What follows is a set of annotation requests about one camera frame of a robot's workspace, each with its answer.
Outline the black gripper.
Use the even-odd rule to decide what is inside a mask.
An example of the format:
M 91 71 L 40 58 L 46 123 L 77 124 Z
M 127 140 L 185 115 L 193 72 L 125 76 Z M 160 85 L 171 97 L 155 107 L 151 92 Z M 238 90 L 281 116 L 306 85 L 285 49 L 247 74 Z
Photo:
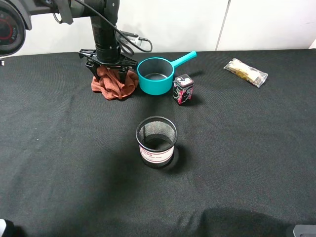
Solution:
M 86 67 L 92 72 L 96 80 L 100 80 L 97 69 L 100 66 L 108 68 L 119 68 L 119 81 L 125 82 L 127 73 L 132 68 L 137 68 L 137 61 L 121 54 L 119 46 L 110 46 L 108 48 L 96 47 L 92 49 L 81 49 L 79 57 L 86 59 Z

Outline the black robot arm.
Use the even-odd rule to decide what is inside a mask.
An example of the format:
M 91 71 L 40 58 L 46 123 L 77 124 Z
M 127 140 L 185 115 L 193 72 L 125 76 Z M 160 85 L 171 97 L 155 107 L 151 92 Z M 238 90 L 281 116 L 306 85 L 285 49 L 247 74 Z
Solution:
M 118 0 L 2 0 L 0 2 L 0 54 L 16 53 L 24 44 L 26 31 L 32 29 L 31 16 L 60 14 L 59 24 L 72 24 L 73 19 L 90 17 L 94 50 L 82 49 L 80 58 L 87 59 L 86 66 L 99 79 L 97 68 L 104 66 L 116 70 L 120 82 L 125 82 L 129 69 L 137 62 L 121 54 L 122 43 L 117 29 Z

